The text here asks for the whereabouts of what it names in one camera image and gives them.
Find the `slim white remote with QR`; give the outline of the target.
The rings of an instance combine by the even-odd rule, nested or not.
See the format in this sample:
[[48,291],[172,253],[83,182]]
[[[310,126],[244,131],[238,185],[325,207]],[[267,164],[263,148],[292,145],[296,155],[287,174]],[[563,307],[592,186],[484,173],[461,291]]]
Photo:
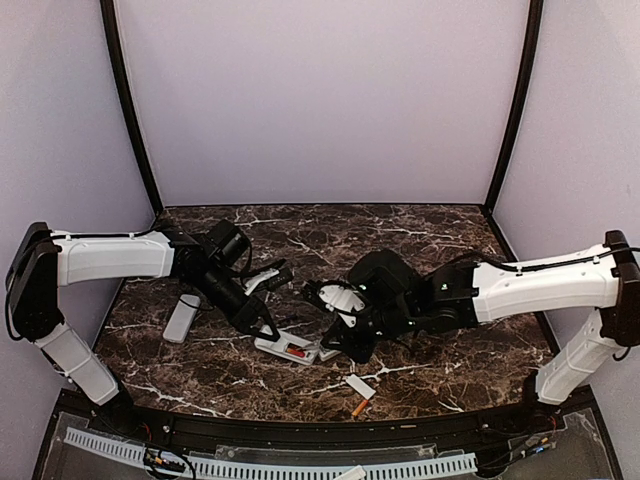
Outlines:
[[325,349],[320,349],[318,352],[318,359],[321,362],[327,362],[335,357],[337,357],[338,355],[340,355],[341,352],[338,350],[325,350]]

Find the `white remote with buttons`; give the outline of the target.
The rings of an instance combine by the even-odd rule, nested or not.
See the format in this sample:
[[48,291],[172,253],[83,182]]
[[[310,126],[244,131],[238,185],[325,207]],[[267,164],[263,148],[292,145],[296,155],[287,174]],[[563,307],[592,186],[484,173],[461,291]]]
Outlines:
[[312,365],[319,354],[319,349],[314,342],[284,331],[280,332],[280,338],[277,341],[256,338],[254,346],[262,352],[303,366]]

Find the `orange battery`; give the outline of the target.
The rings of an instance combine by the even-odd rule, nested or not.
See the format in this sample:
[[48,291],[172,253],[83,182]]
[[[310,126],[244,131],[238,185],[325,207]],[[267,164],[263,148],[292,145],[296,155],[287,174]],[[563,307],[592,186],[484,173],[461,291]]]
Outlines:
[[300,358],[304,358],[308,354],[308,352],[303,347],[293,344],[287,346],[286,352]]
[[364,410],[365,408],[369,405],[369,400],[368,399],[364,399],[362,400],[358,406],[352,411],[351,415],[356,418],[358,417]]

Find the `white remote back side up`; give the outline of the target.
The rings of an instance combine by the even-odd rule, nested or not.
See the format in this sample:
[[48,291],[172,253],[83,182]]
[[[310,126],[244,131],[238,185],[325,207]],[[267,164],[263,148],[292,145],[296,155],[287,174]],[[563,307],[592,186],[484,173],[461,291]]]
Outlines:
[[163,332],[163,339],[170,343],[183,343],[198,313],[200,304],[201,300],[196,295],[181,295],[169,317]]

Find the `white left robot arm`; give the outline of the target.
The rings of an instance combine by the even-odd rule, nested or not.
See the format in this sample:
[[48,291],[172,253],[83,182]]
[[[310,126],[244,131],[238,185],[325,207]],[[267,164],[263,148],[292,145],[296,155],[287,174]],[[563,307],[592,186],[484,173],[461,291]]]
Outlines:
[[58,366],[120,436],[141,427],[128,392],[91,346],[105,314],[106,294],[128,278],[177,278],[203,294],[242,334],[277,341],[265,303],[242,286],[256,275],[234,263],[251,250],[234,224],[222,221],[205,234],[177,227],[127,233],[71,233],[34,222],[6,275],[5,318],[10,336],[26,340]]

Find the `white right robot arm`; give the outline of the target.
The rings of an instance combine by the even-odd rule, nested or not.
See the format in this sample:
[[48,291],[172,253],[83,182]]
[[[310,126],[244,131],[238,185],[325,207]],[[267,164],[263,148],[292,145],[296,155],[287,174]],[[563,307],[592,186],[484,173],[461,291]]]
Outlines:
[[549,405],[572,391],[610,357],[639,344],[638,249],[620,230],[603,243],[564,256],[503,263],[465,253],[421,274],[396,252],[362,257],[344,281],[321,282],[311,298],[337,318],[321,344],[368,362],[383,340],[424,331],[473,329],[514,315],[587,308],[579,332],[532,376],[533,395],[516,405],[510,424],[534,432]]

